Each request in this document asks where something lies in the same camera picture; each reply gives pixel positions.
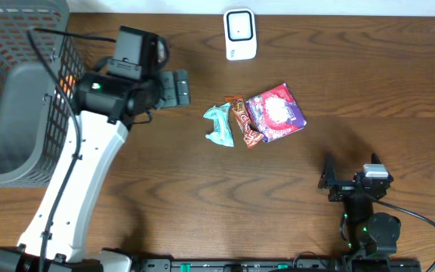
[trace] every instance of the wooden table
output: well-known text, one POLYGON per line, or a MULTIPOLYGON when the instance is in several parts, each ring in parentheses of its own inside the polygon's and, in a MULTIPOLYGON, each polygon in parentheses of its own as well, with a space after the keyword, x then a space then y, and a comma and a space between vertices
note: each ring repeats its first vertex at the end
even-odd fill
MULTIPOLYGON (((230 62, 222 16, 72 14, 69 29, 116 38, 120 25, 165 36, 170 70, 190 73, 192 105, 135 126, 116 157, 91 222, 88 251, 122 247, 175 258, 293 258, 347 249, 343 206, 317 189, 324 154, 351 178, 372 151, 396 180, 384 201, 435 221, 435 18, 257 16, 258 55, 230 62), (247 150, 205 139, 203 113, 225 95, 251 97, 283 82, 308 124, 247 150)), ((113 45, 79 42, 87 64, 113 45)), ((15 245, 41 189, 0 188, 0 246, 15 245)), ((396 257, 435 259, 435 229, 403 223, 396 257)))

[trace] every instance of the teal packet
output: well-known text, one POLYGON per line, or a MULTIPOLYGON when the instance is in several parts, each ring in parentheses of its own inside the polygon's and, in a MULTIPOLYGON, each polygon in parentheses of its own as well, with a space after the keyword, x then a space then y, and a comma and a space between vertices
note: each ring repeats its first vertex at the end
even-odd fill
POLYGON ((228 122, 230 104, 223 106, 213 106, 204 114, 204 118, 214 120, 214 131, 205 137, 216 144, 226 147, 234 147, 233 134, 231 134, 230 124, 228 122))

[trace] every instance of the basket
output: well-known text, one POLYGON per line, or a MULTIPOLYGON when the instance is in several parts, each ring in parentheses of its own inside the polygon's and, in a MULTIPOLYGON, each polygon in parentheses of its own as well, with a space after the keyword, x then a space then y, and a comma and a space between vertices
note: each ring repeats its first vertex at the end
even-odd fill
MULTIPOLYGON (((26 28, 64 31, 68 17, 65 0, 0 0, 0 187, 46 187, 60 157, 69 112, 26 28)), ((71 98, 73 80, 85 72, 72 39, 35 32, 35 40, 71 98)))

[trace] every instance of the candy wrapper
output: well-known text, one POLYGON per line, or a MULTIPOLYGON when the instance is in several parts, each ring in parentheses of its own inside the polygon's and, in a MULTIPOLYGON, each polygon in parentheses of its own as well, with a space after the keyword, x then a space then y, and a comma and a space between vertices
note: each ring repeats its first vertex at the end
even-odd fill
POLYGON ((231 103, 231 110, 238 121, 239 127, 244 134, 244 140, 248 148, 253 148, 263 139, 263 135, 251 129, 251 120, 245 107, 245 100, 241 94, 234 97, 225 97, 226 102, 231 103))
POLYGON ((212 107, 204 114, 204 118, 214 120, 214 131, 205 137, 216 144, 226 147, 234 147, 233 135, 231 134, 228 116, 230 104, 226 103, 220 107, 212 107))
POLYGON ((306 124, 288 86, 283 83, 246 102, 249 115, 268 143, 302 129, 306 124))

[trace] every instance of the tabletop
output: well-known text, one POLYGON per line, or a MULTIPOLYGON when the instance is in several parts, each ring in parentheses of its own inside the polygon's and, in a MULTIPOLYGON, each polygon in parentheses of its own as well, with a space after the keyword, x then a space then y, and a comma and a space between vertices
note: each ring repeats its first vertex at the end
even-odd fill
MULTIPOLYGON (((116 38, 121 25, 169 40, 167 69, 186 69, 192 103, 136 125, 114 160, 91 219, 88 252, 120 247, 174 258, 338 256, 343 205, 317 188, 331 153, 352 178, 376 152, 395 177, 384 201, 435 221, 435 18, 256 16, 256 58, 228 61, 222 16, 71 14, 69 30, 116 38), (227 95, 287 83, 306 127, 248 150, 213 144, 204 112, 227 95)), ((77 41, 90 67, 113 45, 77 41)), ((13 246, 43 189, 0 188, 0 246, 13 246)), ((435 229, 402 222, 396 258, 435 259, 435 229)))

